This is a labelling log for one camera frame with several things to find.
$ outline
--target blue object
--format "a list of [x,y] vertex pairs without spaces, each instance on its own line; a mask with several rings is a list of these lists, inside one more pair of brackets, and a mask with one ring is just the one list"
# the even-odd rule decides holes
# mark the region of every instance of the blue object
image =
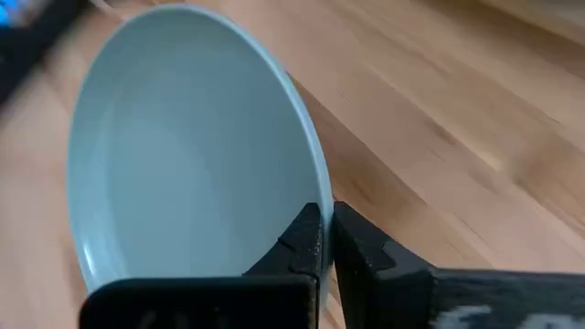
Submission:
[[311,202],[324,276],[331,264],[331,187],[303,101],[266,49],[206,9],[158,6],[108,41],[81,89],[67,175],[90,291],[240,276]]

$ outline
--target light blue plate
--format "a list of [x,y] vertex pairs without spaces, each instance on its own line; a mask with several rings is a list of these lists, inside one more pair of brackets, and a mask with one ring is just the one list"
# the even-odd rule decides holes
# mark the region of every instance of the light blue plate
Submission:
[[159,6],[108,41],[79,96],[67,175],[90,291],[240,275],[305,203],[319,204],[327,232],[333,211],[288,76],[240,27],[188,5]]

